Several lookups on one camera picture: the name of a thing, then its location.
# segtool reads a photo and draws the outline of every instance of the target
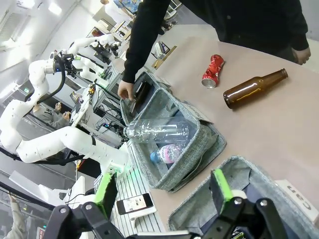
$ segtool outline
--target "tabletop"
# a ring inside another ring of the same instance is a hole
[[[201,77],[213,54],[221,55],[226,63],[219,75],[220,84],[207,89]],[[261,99],[236,111],[225,104],[226,90],[283,68],[289,77]],[[206,115],[227,140],[225,150],[181,190],[151,190],[164,224],[212,169],[237,154],[261,166],[274,180],[287,179],[319,209],[317,73],[245,47],[191,37],[177,47],[156,75],[171,84],[176,97]]]

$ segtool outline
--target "black sleeve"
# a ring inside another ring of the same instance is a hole
[[[170,0],[144,0],[140,3],[132,27],[130,47],[126,52],[123,81],[134,83],[158,36]]]
[[[291,33],[291,46],[297,51],[309,47],[306,33],[308,26],[302,12],[300,0],[278,0],[279,5],[287,19],[289,32]]]

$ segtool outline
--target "red soda can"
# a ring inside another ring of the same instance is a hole
[[[201,83],[207,88],[215,88],[218,85],[218,74],[225,64],[224,59],[220,55],[212,55],[210,64],[204,73]]]

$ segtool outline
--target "clear plastic bottle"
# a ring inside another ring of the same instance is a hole
[[[154,163],[158,163],[160,161],[164,163],[175,163],[175,161],[181,155],[185,147],[186,143],[169,144],[163,146],[159,148],[157,151],[151,153],[151,161]]]
[[[136,143],[185,142],[191,125],[184,117],[140,119],[132,121],[124,129],[124,135]]]

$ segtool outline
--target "smartphone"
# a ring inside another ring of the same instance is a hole
[[[153,202],[149,193],[144,193],[135,197],[116,202],[120,215],[137,212],[153,207]]]

